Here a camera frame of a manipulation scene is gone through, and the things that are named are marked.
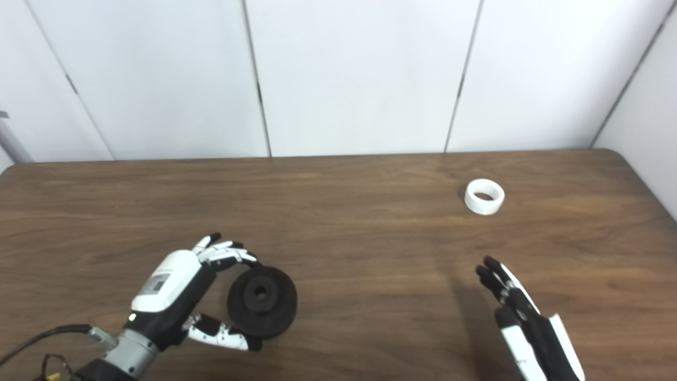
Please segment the left robot hand, white and black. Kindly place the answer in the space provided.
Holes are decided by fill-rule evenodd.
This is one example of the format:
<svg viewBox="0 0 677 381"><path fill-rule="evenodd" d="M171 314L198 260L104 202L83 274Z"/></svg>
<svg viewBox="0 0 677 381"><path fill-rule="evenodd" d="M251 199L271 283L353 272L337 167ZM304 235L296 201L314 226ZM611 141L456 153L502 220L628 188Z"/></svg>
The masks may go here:
<svg viewBox="0 0 677 381"><path fill-rule="evenodd" d="M260 351L261 339L206 314L193 314L217 274L237 264L261 265L243 244L222 241L218 232L203 237L192 249L170 253L134 297L124 329L144 336L160 352L188 337L227 349Z"/></svg>

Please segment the right robot hand, white and black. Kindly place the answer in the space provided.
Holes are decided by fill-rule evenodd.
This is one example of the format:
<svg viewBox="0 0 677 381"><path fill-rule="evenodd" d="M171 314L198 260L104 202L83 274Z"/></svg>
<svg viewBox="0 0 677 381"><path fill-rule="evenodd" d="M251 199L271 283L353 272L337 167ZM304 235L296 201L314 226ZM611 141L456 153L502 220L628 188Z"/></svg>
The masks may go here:
<svg viewBox="0 0 677 381"><path fill-rule="evenodd" d="M561 317L544 316L520 280L500 261L486 256L475 269L500 306L494 319L522 380L585 380Z"/></svg>

